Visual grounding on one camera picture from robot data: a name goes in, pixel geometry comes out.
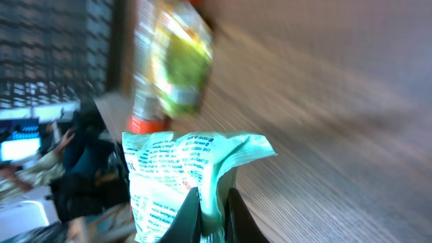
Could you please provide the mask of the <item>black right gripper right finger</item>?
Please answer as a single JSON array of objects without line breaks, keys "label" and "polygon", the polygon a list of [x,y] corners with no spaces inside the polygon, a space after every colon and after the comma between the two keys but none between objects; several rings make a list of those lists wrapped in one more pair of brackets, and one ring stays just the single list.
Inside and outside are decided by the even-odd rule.
[{"label": "black right gripper right finger", "polygon": [[229,189],[224,230],[227,243],[269,243],[236,188]]}]

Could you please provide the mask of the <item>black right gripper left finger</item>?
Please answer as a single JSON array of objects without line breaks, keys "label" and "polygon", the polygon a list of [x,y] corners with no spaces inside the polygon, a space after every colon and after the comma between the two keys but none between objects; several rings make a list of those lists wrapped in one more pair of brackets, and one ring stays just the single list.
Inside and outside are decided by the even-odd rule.
[{"label": "black right gripper left finger", "polygon": [[158,243],[199,243],[202,217],[198,188],[187,194],[178,214]]}]

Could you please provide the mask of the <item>teal wet wipes pack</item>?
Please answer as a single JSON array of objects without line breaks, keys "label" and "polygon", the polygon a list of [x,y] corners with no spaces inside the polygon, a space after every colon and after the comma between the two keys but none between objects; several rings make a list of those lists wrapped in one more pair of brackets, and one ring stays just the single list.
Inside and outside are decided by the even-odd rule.
[{"label": "teal wet wipes pack", "polygon": [[192,188],[197,188],[201,242],[225,242],[224,204],[237,168],[276,153],[252,132],[156,132],[122,134],[129,170],[137,242],[157,242],[173,225]]}]

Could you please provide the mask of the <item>orange biscuit roll pack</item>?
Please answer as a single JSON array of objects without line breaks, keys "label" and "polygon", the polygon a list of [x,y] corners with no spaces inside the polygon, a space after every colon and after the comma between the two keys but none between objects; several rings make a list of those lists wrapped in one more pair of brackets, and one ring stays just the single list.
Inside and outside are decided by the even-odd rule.
[{"label": "orange biscuit roll pack", "polygon": [[138,0],[133,5],[133,72],[134,96],[128,129],[135,134],[165,131],[169,118],[161,106],[161,91],[156,85],[158,54],[158,20],[177,1]]}]

